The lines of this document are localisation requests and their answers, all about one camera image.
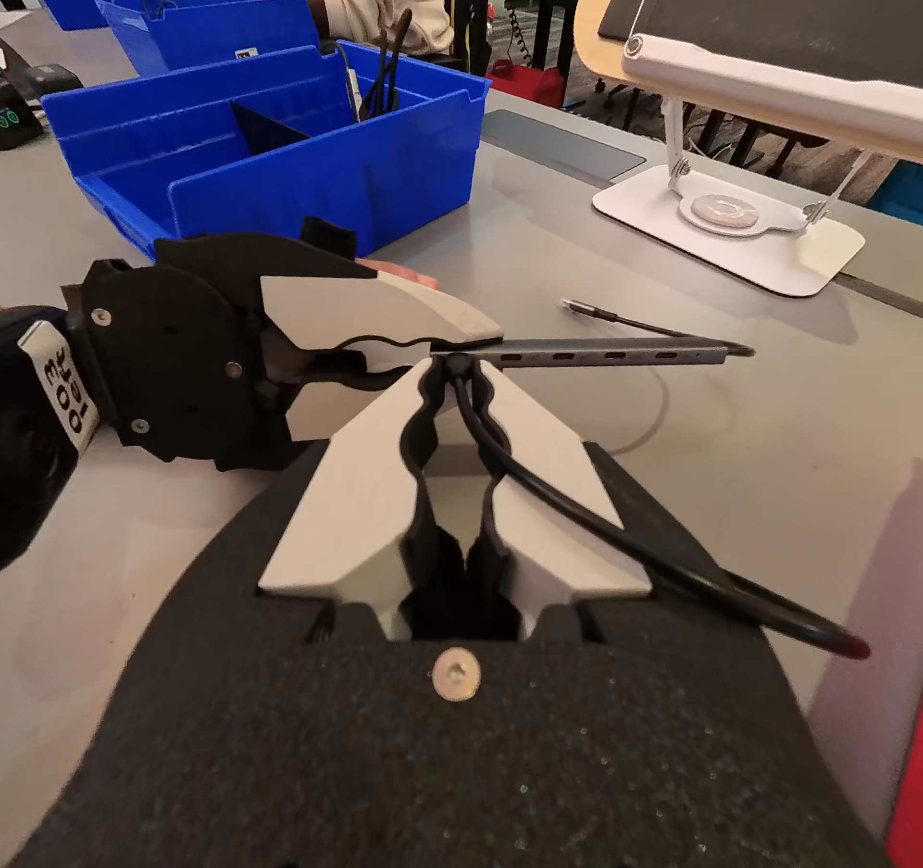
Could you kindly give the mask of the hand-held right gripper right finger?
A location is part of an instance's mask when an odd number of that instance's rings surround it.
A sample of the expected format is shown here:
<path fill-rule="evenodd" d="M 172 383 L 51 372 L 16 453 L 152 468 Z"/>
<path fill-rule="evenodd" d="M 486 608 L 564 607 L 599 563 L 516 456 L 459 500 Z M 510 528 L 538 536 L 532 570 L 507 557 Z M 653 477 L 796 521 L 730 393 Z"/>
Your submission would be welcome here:
<path fill-rule="evenodd" d="M 517 462 L 624 528 L 574 430 L 486 362 L 478 363 L 471 393 L 479 418 Z M 651 595 L 651 580 L 639 562 L 583 530 L 508 475 L 491 481 L 482 521 L 489 545 L 506 562 L 499 592 L 518 611 L 524 638 L 552 605 Z"/>

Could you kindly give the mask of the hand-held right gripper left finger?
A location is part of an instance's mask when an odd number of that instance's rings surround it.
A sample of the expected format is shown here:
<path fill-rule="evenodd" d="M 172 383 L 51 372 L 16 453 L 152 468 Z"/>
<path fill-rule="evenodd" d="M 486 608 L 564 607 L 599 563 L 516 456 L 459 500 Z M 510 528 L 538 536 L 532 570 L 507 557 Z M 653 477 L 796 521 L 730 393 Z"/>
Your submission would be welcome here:
<path fill-rule="evenodd" d="M 262 592 L 363 604 L 388 639 L 411 637 L 401 606 L 430 581 L 439 552 L 423 470 L 438 445 L 444 365 L 423 359 L 326 443 Z"/>

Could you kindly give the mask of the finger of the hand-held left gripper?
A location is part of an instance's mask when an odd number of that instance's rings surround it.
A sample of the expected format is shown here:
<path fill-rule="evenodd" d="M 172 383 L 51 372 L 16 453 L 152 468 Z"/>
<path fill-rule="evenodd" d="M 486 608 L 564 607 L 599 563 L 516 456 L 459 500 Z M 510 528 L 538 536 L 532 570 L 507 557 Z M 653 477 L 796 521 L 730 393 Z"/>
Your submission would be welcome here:
<path fill-rule="evenodd" d="M 502 328 L 474 306 L 389 273 L 364 279 L 264 276 L 260 290 L 267 317 L 305 351 L 368 340 L 459 348 L 504 337 Z"/>
<path fill-rule="evenodd" d="M 285 409 L 292 441 L 329 439 L 413 365 L 408 355 L 305 355 L 284 369 L 294 390 Z"/>

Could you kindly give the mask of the grey USB hub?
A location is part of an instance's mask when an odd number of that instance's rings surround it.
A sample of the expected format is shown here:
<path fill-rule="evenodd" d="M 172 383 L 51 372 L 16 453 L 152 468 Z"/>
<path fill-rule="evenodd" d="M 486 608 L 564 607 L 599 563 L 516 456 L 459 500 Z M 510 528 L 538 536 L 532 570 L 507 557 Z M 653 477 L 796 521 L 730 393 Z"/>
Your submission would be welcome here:
<path fill-rule="evenodd" d="M 564 298 L 561 307 L 572 315 L 639 330 L 641 336 L 593 339 L 502 340 L 450 347 L 431 343 L 430 353 L 460 362 L 463 356 L 497 369 L 617 366 L 722 365 L 733 357 L 752 358 L 755 350 L 743 343 L 667 329 Z"/>

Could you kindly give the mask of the grey USB hub double plug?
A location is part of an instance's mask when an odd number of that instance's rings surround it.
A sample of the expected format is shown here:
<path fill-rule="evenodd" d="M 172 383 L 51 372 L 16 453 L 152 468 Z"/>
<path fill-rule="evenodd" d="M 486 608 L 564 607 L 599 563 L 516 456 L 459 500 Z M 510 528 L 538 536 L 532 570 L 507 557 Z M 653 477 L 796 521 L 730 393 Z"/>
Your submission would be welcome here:
<path fill-rule="evenodd" d="M 353 119 L 355 123 L 361 123 L 363 121 L 363 95 L 359 86 L 358 77 L 354 68 L 352 67 L 348 55 L 345 53 L 344 47 L 340 44 L 339 41 L 334 40 L 332 43 L 334 49 L 336 50 L 337 54 L 340 55 L 345 66 L 348 98 Z"/>

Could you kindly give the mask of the red storage bin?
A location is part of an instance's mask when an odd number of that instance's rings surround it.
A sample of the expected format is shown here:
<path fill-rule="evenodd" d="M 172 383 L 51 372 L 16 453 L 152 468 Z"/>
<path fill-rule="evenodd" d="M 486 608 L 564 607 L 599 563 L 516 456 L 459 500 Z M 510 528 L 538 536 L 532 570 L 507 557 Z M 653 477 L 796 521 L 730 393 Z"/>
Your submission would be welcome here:
<path fill-rule="evenodd" d="M 555 109 L 564 103 L 567 79 L 556 66 L 539 69 L 502 58 L 491 66 L 486 79 L 492 89 L 526 101 Z"/>
<path fill-rule="evenodd" d="M 894 866 L 921 866 L 920 474 L 883 526 L 848 622 L 871 656 L 830 660 L 811 727 L 848 802 Z"/>

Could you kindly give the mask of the grey desk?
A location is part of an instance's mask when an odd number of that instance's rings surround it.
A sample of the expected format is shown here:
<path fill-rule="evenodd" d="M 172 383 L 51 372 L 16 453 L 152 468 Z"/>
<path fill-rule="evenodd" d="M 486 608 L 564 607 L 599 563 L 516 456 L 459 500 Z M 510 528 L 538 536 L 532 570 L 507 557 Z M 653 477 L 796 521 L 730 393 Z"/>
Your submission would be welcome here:
<path fill-rule="evenodd" d="M 764 293 L 599 215 L 593 142 L 659 145 L 501 94 L 470 202 L 380 251 L 510 337 L 615 334 L 565 297 L 751 345 L 724 366 L 548 370 L 514 379 L 606 447 L 725 568 L 844 623 L 863 663 L 771 641 L 860 819 L 883 836 L 921 692 L 921 228 L 849 204 L 866 246 L 809 299 Z M 81 758 L 151 616 L 272 476 L 163 464 L 100 432 L 26 555 L 2 574 L 2 862 Z"/>

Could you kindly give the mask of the person's left hand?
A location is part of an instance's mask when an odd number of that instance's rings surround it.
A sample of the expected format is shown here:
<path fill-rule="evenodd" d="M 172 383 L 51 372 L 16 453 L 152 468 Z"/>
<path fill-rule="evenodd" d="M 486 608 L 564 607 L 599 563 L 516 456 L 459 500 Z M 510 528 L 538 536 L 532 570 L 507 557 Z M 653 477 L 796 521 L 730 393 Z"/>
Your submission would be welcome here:
<path fill-rule="evenodd" d="M 432 290 L 440 290 L 437 279 L 396 263 L 363 259 L 360 264 L 382 274 L 390 274 L 401 280 L 416 283 Z"/>

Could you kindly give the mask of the black bin divider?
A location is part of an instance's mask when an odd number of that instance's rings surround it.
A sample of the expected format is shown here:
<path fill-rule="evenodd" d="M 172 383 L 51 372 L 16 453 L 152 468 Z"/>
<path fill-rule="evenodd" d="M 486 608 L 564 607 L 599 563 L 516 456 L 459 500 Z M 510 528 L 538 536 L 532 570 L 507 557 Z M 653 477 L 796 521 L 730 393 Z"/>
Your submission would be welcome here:
<path fill-rule="evenodd" d="M 237 101 L 229 101 L 229 106 L 251 157 L 310 139 L 310 136 L 302 131 L 249 109 Z"/>

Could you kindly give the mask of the black device green lights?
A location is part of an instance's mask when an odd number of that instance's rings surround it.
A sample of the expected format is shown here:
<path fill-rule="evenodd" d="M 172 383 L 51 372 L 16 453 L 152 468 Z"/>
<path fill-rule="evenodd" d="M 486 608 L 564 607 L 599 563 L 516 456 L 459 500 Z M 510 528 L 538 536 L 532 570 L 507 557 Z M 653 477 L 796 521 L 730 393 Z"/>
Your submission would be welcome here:
<path fill-rule="evenodd" d="M 41 138 L 47 126 L 42 100 L 83 88 L 82 81 L 60 64 L 30 66 L 5 41 L 1 42 L 1 151 L 17 149 Z"/>

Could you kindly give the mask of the blue storage bin white label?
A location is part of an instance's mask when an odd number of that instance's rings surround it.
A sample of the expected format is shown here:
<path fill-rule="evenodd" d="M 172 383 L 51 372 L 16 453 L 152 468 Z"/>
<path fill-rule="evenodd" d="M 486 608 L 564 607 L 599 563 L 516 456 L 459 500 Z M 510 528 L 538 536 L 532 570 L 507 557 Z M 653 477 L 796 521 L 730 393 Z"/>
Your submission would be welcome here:
<path fill-rule="evenodd" d="M 139 77 L 321 43 L 306 0 L 93 2 Z"/>

